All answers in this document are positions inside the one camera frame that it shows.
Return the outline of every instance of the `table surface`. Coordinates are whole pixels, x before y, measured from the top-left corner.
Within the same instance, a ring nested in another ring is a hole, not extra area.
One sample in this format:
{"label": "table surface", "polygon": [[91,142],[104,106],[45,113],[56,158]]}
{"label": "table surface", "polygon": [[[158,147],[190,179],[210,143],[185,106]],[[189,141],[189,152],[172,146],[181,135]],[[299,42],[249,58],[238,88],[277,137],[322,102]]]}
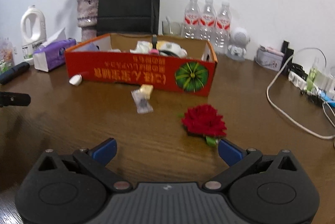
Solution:
{"label": "table surface", "polygon": [[[131,91],[137,86],[84,81],[68,83],[66,67],[50,73],[30,69],[2,86],[2,91],[28,93],[28,107],[0,109],[0,223],[21,223],[13,205],[16,189],[47,148],[70,154],[114,137],[118,153],[108,164],[133,184],[141,181],[205,182],[227,168],[215,148],[187,136],[180,114],[188,107],[212,104],[224,116],[227,139],[264,154],[290,149],[320,194],[313,223],[335,223],[335,150],[332,141],[305,133],[266,98],[275,72],[252,61],[219,57],[208,98],[154,90],[154,112],[137,114]],[[335,130],[322,110],[302,97],[283,76],[270,90],[274,103],[322,135]]]}

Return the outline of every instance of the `charger cable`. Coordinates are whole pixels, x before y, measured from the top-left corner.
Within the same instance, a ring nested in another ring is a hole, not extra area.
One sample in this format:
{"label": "charger cable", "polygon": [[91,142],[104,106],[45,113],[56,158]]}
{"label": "charger cable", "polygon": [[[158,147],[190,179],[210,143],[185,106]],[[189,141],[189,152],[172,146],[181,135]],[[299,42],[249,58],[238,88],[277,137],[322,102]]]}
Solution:
{"label": "charger cable", "polygon": [[[324,58],[325,58],[325,64],[327,65],[327,60],[326,60],[326,57],[325,57],[324,53],[323,53],[319,48],[317,48],[317,47],[306,47],[306,48],[303,48],[303,49],[297,51],[297,53],[296,53],[295,55],[299,54],[300,52],[306,51],[306,50],[319,50],[319,51],[322,53],[322,55],[324,56]],[[299,128],[303,129],[304,131],[308,132],[309,134],[312,134],[312,135],[314,135],[315,137],[318,137],[318,138],[320,138],[320,139],[324,139],[324,140],[331,140],[331,139],[334,139],[334,138],[335,138],[335,135],[323,136],[323,135],[320,135],[320,134],[318,134],[318,133],[316,133],[316,132],[313,132],[313,131],[307,129],[306,127],[304,127],[303,125],[301,125],[300,123],[298,123],[297,121],[295,121],[292,117],[290,117],[286,112],[284,112],[284,111],[283,111],[281,108],[279,108],[276,104],[274,104],[274,103],[271,101],[270,97],[269,97],[269,90],[270,90],[270,88],[271,88],[272,85],[275,83],[275,81],[277,80],[277,78],[279,77],[279,75],[283,72],[283,70],[285,69],[286,65],[289,63],[289,61],[292,60],[293,56],[294,56],[294,54],[291,55],[291,56],[287,59],[287,61],[286,61],[286,62],[284,63],[284,65],[283,65],[283,67],[279,70],[279,72],[277,73],[277,75],[276,75],[276,76],[274,77],[274,79],[270,82],[269,86],[268,86],[267,89],[266,89],[266,97],[267,97],[269,103],[270,103],[275,109],[277,109],[279,112],[281,112],[284,116],[286,116],[292,123],[294,123],[295,125],[297,125]],[[323,102],[323,105],[322,105],[324,114],[326,115],[327,119],[328,119],[329,122],[332,124],[332,126],[335,128],[335,124],[332,122],[332,120],[331,120],[330,117],[326,114],[326,111],[325,111],[325,107],[324,107],[324,105],[327,105],[327,106],[329,107],[329,109],[331,110],[332,114],[333,114],[334,117],[335,117],[335,113],[334,113],[333,109],[330,107],[330,105],[329,105],[328,103],[335,103],[335,101],[324,101],[324,102]]]}

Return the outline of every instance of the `red label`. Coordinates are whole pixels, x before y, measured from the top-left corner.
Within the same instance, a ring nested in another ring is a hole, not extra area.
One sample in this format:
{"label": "red label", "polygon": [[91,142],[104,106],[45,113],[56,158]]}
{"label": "red label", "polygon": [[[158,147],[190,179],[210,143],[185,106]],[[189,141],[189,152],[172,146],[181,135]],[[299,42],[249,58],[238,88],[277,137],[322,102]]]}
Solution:
{"label": "red label", "polygon": [[202,26],[212,27],[215,23],[215,17],[210,14],[203,14],[200,18],[200,23]]}
{"label": "red label", "polygon": [[185,14],[184,23],[187,25],[198,25],[199,24],[199,15],[197,14]]}
{"label": "red label", "polygon": [[226,19],[218,18],[216,20],[216,27],[219,28],[219,29],[229,30],[230,29],[230,21],[228,21]]}

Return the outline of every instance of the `candy wrapper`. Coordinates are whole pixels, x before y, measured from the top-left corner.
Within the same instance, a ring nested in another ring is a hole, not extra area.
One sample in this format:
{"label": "candy wrapper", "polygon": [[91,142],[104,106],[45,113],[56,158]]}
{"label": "candy wrapper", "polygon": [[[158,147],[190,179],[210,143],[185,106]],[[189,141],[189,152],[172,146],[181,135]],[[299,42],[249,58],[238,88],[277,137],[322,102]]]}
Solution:
{"label": "candy wrapper", "polygon": [[152,106],[146,99],[146,95],[142,93],[140,90],[132,91],[131,95],[133,96],[133,99],[135,101],[138,114],[147,114],[153,111]]}

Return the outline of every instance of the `glass cup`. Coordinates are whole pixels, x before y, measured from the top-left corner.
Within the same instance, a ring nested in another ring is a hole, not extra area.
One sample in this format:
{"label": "glass cup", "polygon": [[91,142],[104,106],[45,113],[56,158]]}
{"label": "glass cup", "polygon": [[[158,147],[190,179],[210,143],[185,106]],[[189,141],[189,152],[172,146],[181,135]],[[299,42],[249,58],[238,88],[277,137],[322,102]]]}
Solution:
{"label": "glass cup", "polygon": [[180,36],[182,33],[182,24],[178,22],[170,22],[170,25],[169,25],[169,23],[166,20],[163,20],[162,21],[162,32],[163,32],[163,35]]}

